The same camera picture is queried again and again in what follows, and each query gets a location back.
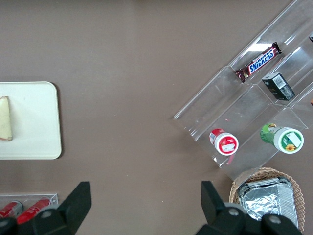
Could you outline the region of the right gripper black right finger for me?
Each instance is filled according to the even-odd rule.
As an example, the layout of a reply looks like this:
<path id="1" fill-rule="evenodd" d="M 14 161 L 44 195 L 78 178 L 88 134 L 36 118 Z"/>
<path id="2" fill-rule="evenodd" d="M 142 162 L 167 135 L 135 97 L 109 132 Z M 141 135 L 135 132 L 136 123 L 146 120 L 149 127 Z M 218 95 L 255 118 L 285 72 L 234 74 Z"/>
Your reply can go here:
<path id="1" fill-rule="evenodd" d="M 207 223 L 198 235 L 244 235 L 246 216 L 236 207 L 227 207 L 211 181 L 201 183 L 201 207 Z"/>

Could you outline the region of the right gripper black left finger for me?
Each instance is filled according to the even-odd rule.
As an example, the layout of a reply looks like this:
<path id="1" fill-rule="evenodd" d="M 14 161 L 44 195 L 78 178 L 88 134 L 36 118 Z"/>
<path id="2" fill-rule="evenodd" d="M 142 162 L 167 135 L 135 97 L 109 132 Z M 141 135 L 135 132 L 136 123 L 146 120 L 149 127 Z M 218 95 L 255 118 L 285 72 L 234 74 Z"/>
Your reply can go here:
<path id="1" fill-rule="evenodd" d="M 41 211 L 32 220 L 35 235 L 74 235 L 91 209 L 90 182 L 80 182 L 58 206 Z"/>

